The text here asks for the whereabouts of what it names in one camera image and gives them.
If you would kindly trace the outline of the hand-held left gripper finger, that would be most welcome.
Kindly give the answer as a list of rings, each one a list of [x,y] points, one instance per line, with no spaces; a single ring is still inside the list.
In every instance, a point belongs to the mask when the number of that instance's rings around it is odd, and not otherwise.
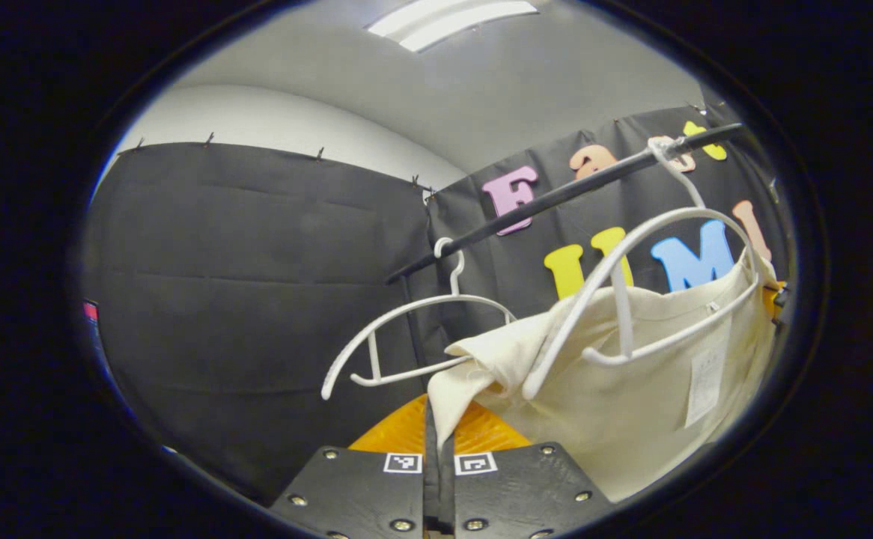
[[[425,538],[439,511],[426,396],[347,447],[320,447],[269,511],[311,538]]]
[[[557,538],[613,504],[562,445],[473,403],[441,451],[439,518],[457,538]]]

